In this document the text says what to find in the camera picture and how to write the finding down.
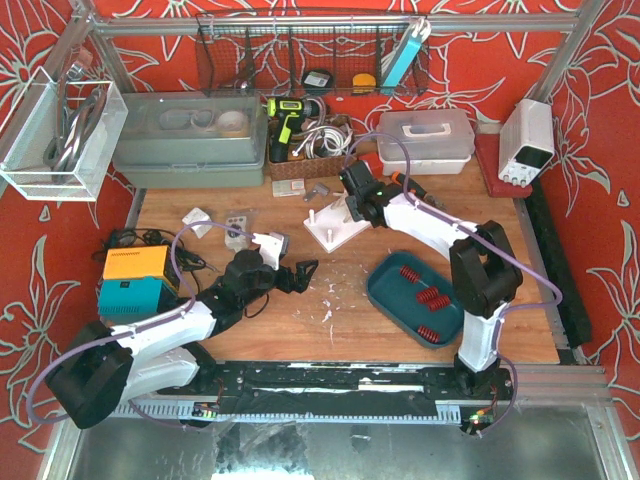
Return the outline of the grey timer controller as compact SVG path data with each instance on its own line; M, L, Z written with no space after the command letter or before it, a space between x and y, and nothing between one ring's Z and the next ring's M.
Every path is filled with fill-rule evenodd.
M249 217L245 214L232 214L227 217L226 225L229 230L225 231L225 246L234 252L248 249L252 243L248 237Z

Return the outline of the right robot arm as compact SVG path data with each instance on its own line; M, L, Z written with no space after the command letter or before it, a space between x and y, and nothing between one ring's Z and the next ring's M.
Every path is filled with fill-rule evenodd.
M503 227L446 214L427 202L426 190L408 175L396 172L384 183L361 160L343 168L339 179L353 219L405 233L449 261L453 295L464 311L454 372L462 391L474 395L500 367L501 317L523 282Z

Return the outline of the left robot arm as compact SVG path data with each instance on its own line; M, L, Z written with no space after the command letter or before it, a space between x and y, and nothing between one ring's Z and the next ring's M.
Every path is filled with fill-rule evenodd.
M230 329L272 290L305 292L318 266L312 259L274 268L258 251L243 250L209 288L172 310L126 325L85 325L46 371L46 386L80 429L139 396L200 387L215 367L200 342Z

